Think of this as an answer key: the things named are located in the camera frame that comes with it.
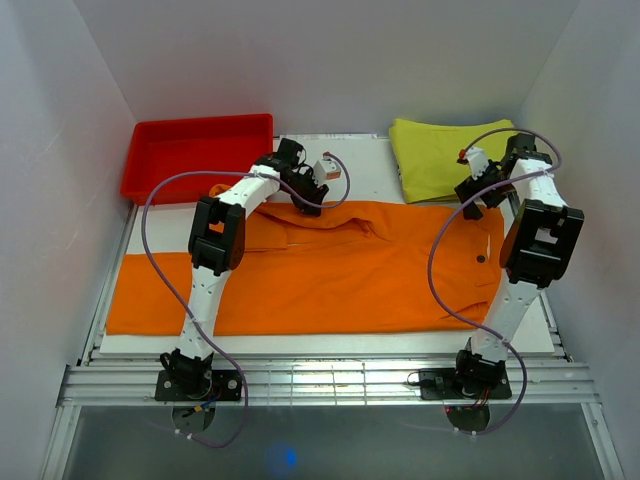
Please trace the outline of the orange trousers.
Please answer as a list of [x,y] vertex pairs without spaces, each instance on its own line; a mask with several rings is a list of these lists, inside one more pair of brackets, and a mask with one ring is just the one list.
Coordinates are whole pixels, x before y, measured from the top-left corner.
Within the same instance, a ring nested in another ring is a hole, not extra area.
[[496,295],[504,220],[444,206],[351,201],[302,215],[265,203],[225,286],[218,336],[463,330]]

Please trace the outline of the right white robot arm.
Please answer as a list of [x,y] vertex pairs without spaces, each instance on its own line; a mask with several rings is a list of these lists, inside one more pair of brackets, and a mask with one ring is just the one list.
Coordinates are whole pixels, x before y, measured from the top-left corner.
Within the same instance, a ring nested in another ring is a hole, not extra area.
[[463,149],[458,162],[470,169],[470,176],[454,188],[460,201],[479,199],[496,208],[512,193],[519,200],[500,249],[503,275],[484,327],[459,351],[451,373],[458,394],[487,398],[508,387],[504,342],[513,338],[543,290],[565,274],[584,214],[559,194],[551,173],[553,161],[537,150],[532,134],[510,137],[498,162],[476,146]]

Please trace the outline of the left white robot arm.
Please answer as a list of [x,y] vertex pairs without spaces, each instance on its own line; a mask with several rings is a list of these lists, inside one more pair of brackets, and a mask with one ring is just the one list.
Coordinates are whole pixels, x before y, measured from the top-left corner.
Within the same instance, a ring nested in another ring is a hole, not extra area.
[[185,320],[176,347],[160,356],[169,380],[190,399],[205,397],[212,387],[211,335],[225,285],[244,256],[249,215],[283,190],[303,214],[318,216],[327,182],[341,176],[340,165],[330,157],[309,166],[303,154],[301,144],[283,139],[229,190],[196,204],[188,240],[192,274]]

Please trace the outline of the folded yellow trousers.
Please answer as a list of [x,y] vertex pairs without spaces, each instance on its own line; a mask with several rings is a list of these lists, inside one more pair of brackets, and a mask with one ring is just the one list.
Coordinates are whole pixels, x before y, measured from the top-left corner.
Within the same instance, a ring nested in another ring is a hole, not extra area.
[[477,143],[487,156],[502,158],[513,134],[509,120],[470,126],[432,125],[396,118],[389,129],[404,200],[411,203],[444,201],[455,196],[454,187],[470,175],[457,162],[459,152],[480,135],[501,128]]

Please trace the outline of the red plastic tray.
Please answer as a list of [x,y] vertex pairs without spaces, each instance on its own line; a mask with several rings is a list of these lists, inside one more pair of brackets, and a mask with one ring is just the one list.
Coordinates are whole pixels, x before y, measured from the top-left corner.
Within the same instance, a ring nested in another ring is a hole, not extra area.
[[120,193],[141,206],[169,177],[201,170],[247,172],[272,148],[269,113],[140,122],[131,137]]

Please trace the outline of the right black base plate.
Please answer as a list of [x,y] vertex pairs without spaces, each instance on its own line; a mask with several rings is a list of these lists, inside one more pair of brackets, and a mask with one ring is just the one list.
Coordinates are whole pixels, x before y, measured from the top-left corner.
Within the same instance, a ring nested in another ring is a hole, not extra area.
[[508,400],[512,390],[507,377],[494,388],[464,383],[454,368],[429,368],[418,371],[418,386],[423,400]]

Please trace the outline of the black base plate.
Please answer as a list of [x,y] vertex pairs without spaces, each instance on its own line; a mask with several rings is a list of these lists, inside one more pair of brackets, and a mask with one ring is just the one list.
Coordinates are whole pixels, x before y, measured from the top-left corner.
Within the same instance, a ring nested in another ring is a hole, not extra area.
[[454,368],[429,368],[418,371],[418,386],[423,400],[508,400],[512,390],[507,377],[494,388],[464,383]]
[[197,386],[188,385],[169,376],[166,371],[158,374],[154,399],[161,402],[206,402],[209,400],[233,402],[242,395],[243,381],[235,370],[207,372]]

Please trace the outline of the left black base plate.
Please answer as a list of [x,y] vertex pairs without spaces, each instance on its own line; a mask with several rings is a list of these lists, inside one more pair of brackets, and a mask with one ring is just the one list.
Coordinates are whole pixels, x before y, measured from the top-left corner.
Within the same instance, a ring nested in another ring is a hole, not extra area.
[[207,372],[197,386],[188,385],[169,376],[166,371],[158,374],[154,399],[161,402],[206,402],[209,400],[233,402],[242,395],[243,381],[235,370]]

